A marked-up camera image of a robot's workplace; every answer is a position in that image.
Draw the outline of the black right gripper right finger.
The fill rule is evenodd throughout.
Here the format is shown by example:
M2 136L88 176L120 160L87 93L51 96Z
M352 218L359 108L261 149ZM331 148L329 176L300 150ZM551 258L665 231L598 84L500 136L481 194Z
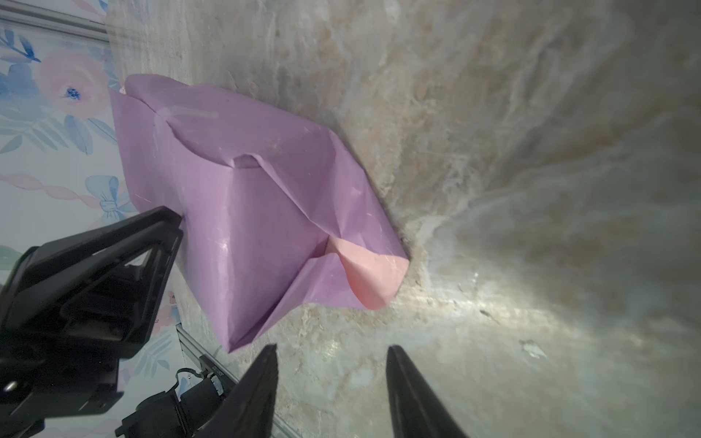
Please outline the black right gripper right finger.
M467 438L399 345L388 349L386 379L394 437Z

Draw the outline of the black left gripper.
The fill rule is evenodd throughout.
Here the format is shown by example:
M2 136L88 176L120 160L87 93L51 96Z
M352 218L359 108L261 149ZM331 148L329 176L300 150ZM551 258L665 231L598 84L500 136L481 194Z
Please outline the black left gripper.
M181 223L161 206L16 261L1 292L3 437L32 437L50 418L105 414L122 399L119 359L153 333Z

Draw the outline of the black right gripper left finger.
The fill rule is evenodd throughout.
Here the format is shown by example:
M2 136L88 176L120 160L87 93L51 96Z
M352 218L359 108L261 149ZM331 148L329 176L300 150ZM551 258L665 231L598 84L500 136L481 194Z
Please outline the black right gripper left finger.
M195 437L271 437L278 383L277 345L268 344Z

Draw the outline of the pink purple wrapping paper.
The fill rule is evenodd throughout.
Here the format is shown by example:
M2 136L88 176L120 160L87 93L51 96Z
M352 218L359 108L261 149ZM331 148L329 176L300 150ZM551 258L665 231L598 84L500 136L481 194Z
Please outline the pink purple wrapping paper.
M307 303L379 310L397 294L409 258L332 130L153 74L110 99L131 202L182 217L179 268L224 350Z

